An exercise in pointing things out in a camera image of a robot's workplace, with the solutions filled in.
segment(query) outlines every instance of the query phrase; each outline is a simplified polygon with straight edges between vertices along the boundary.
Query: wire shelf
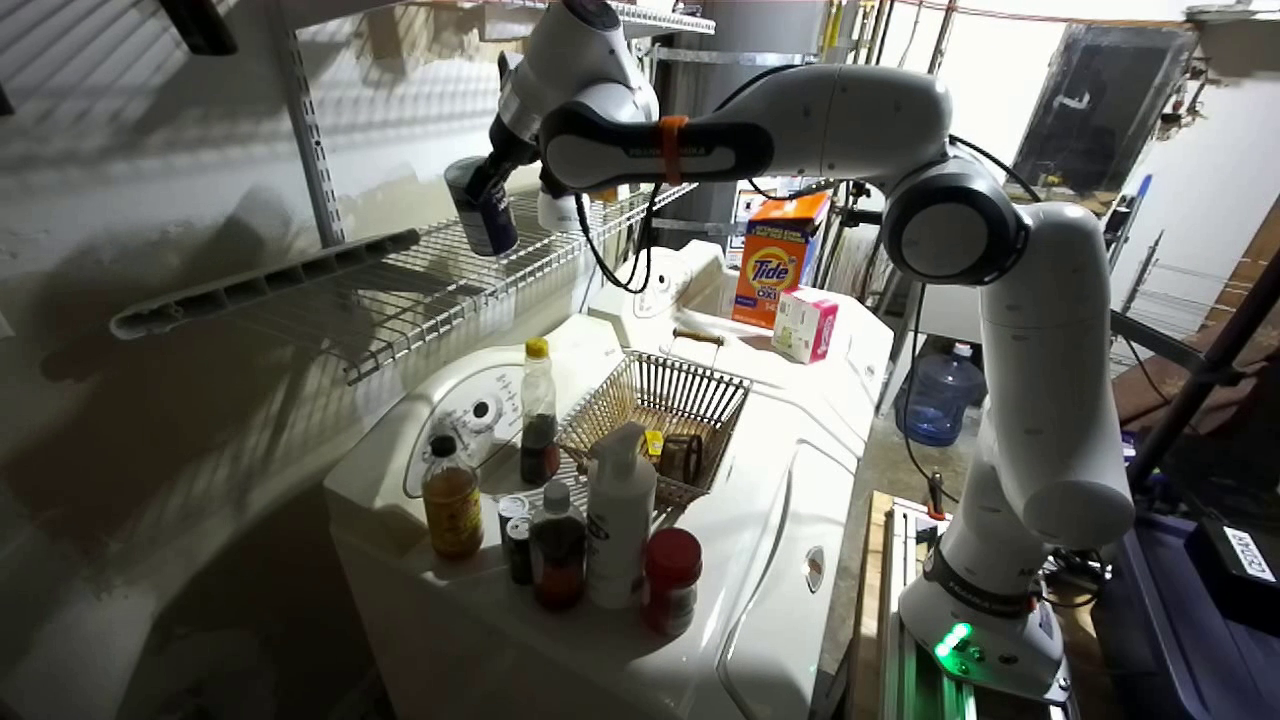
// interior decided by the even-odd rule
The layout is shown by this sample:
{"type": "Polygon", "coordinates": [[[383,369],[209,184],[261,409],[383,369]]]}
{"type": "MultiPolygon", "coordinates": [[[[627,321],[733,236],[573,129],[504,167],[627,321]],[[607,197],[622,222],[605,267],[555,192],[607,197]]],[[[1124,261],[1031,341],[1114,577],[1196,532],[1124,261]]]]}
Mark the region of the wire shelf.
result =
{"type": "MultiPolygon", "coordinates": [[[[648,197],[631,197],[590,241],[627,231],[648,197]]],[[[476,256],[456,218],[338,245],[294,264],[224,277],[189,292],[133,303],[111,317],[115,341],[175,330],[195,321],[243,312],[263,330],[338,357],[347,382],[406,361],[439,341],[484,330],[487,306],[516,306],[516,297],[580,261],[580,236],[520,241],[509,256],[476,256]]]]}

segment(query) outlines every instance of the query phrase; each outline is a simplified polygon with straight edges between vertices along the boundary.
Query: robotic arm base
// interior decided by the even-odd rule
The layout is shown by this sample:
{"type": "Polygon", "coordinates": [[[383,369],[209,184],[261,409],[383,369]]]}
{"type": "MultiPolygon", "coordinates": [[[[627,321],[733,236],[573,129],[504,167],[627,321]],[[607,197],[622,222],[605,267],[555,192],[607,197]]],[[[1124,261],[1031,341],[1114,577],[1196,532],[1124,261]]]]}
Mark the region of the robotic arm base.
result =
{"type": "Polygon", "coordinates": [[[1043,599],[1024,616],[990,616],[918,577],[895,612],[918,652],[933,652],[948,675],[1037,702],[1069,702],[1064,637],[1043,599]]]}

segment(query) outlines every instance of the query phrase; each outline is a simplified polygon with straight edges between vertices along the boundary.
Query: orange box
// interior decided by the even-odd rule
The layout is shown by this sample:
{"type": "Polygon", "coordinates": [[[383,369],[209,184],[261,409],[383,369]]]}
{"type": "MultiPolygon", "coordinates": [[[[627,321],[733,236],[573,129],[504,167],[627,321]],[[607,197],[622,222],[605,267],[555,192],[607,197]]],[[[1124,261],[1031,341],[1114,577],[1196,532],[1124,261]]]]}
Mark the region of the orange box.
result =
{"type": "Polygon", "coordinates": [[[823,217],[829,192],[764,199],[757,209],[737,270],[733,321],[771,327],[778,297],[812,284],[823,217]]]}

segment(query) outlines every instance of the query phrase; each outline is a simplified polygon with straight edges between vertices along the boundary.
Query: plastic bottle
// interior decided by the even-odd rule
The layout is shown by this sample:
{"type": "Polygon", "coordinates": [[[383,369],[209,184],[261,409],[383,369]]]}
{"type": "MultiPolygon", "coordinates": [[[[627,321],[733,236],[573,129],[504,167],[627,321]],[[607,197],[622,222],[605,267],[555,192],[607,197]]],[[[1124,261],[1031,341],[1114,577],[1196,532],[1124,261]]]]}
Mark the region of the plastic bottle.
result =
{"type": "Polygon", "coordinates": [[[989,401],[989,380],[970,361],[970,344],[954,344],[951,357],[959,357],[962,386],[967,386],[967,409],[984,409],[989,401]]]}
{"type": "Polygon", "coordinates": [[[539,506],[532,513],[529,526],[532,547],[532,596],[549,612],[569,612],[583,599],[588,589],[588,522],[573,506],[569,482],[553,478],[539,490],[539,506]]]}
{"type": "Polygon", "coordinates": [[[469,560],[476,555],[484,526],[481,526],[481,478],[459,460],[452,436],[432,436],[432,475],[425,478],[426,505],[426,535],[439,560],[469,560]]]}
{"type": "Polygon", "coordinates": [[[926,447],[951,447],[962,426],[962,409],[984,392],[967,344],[918,357],[895,396],[895,426],[926,447]]]}
{"type": "Polygon", "coordinates": [[[542,334],[522,344],[522,380],[520,380],[520,478],[522,488],[539,488],[553,478],[555,447],[555,380],[553,380],[553,353],[542,334]]]}
{"type": "Polygon", "coordinates": [[[588,488],[588,596],[600,609],[631,603],[642,577],[655,466],[639,453],[639,436],[639,422],[622,422],[597,447],[597,475],[588,488]]]}

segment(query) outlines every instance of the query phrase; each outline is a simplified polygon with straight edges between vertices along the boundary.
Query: green light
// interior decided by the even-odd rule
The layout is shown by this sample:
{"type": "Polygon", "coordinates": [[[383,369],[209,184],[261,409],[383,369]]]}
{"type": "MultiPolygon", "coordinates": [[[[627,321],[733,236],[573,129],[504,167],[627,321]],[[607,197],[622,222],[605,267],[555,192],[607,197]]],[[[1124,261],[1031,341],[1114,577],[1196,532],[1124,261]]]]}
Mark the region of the green light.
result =
{"type": "Polygon", "coordinates": [[[933,643],[933,657],[951,657],[970,637],[970,624],[951,624],[945,641],[933,643]]]}

